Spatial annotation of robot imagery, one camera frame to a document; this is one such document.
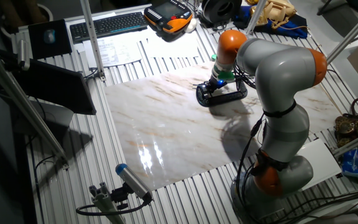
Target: paper document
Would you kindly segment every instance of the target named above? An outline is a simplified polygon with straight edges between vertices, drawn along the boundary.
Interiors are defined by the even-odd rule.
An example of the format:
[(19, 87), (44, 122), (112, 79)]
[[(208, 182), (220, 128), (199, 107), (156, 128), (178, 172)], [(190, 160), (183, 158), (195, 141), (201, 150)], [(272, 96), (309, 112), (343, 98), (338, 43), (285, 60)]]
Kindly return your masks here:
[(148, 57), (197, 57), (197, 38), (194, 32), (184, 34), (173, 42), (166, 42), (160, 37), (151, 36), (147, 41)]
[[(142, 58), (137, 46), (137, 43), (140, 40), (137, 37), (138, 34), (133, 32), (128, 34), (114, 35), (98, 39), (100, 55), (104, 67), (136, 62)], [(89, 67), (96, 68), (96, 60), (93, 55), (90, 40), (84, 41), (84, 48)]]

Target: monitor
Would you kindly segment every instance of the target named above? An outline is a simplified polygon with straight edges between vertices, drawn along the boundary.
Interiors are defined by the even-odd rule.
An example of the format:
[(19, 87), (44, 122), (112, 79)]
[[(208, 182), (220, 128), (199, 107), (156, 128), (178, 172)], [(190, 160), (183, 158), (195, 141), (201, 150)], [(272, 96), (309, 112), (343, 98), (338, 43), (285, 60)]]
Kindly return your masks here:
[[(17, 54), (0, 50), (7, 64), (17, 65)], [(27, 71), (11, 71), (24, 92), (38, 99), (64, 106), (74, 113), (96, 114), (89, 88), (82, 74), (30, 59)]]

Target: marble board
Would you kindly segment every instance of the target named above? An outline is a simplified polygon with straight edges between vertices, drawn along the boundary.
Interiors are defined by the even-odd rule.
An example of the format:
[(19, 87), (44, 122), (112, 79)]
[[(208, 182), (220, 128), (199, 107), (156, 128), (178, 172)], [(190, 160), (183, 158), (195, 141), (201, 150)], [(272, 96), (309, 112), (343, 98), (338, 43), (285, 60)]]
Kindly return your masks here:
[[(208, 80), (212, 67), (208, 62), (104, 89), (126, 163), (152, 190), (238, 161), (262, 115), (250, 87), (243, 100), (200, 106), (193, 84)], [(320, 85), (295, 99), (309, 114), (310, 134), (340, 115)], [(254, 139), (247, 156), (259, 147)]]

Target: orange handheld device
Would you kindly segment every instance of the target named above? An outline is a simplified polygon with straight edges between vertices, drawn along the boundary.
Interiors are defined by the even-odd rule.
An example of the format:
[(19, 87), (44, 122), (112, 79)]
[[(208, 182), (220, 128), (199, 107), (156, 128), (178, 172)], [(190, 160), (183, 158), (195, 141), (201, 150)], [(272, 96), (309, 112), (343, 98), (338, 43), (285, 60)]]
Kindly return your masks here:
[(145, 8), (144, 17), (158, 30), (174, 34), (182, 31), (190, 23), (193, 14), (184, 4), (169, 0)]

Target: keyboard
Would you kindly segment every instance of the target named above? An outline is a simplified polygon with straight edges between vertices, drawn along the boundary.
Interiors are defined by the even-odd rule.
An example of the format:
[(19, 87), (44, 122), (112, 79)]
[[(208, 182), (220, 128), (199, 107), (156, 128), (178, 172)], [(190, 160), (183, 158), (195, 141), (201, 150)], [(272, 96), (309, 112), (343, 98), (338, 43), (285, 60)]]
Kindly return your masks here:
[[(93, 21), (97, 37), (122, 34), (147, 28), (147, 23), (141, 12), (134, 12)], [(74, 43), (89, 40), (90, 36), (85, 23), (70, 26)]]

